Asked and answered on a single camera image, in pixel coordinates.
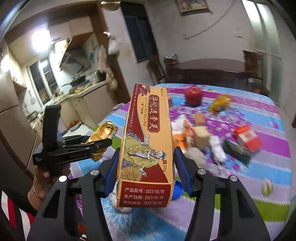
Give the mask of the person left forearm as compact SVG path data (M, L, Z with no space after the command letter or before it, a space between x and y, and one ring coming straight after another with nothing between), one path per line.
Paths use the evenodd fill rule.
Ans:
M28 201L30 205L35 209L39 210L44 200L46 199L46 189L38 185L33 185L27 194Z

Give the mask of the person left hand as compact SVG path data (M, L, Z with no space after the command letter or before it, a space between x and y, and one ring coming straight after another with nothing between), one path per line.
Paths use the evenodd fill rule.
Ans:
M35 166L35 176L33 181L34 192L44 199L59 177L68 177L70 172L70 164Z

